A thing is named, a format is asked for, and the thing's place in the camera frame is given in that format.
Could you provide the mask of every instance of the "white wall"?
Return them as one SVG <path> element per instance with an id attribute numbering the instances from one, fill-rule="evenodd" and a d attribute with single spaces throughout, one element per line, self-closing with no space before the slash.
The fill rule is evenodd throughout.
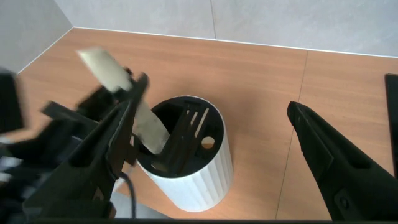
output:
<path id="1" fill-rule="evenodd" d="M 20 72 L 70 28 L 53 0 L 0 0 L 0 66 Z"/>
<path id="2" fill-rule="evenodd" d="M 397 0 L 55 0 L 74 26 L 398 57 Z"/>

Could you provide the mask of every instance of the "wooden surface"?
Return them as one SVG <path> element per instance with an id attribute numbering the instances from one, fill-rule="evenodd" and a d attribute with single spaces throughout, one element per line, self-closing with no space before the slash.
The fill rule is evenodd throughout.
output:
<path id="1" fill-rule="evenodd" d="M 40 130 L 48 119 L 39 110 L 48 100 L 73 108 L 93 91 L 98 82 L 75 53 L 91 46 L 149 75 L 150 106 L 196 95 L 224 117 L 234 177 L 214 208 L 181 211 L 134 168 L 138 201 L 172 218 L 329 219 L 286 115 L 292 100 L 312 107 L 392 172 L 383 75 L 398 73 L 397 59 L 209 40 L 72 29 L 18 76 L 30 127 L 10 137 Z M 128 194 L 125 186 L 120 191 Z"/>

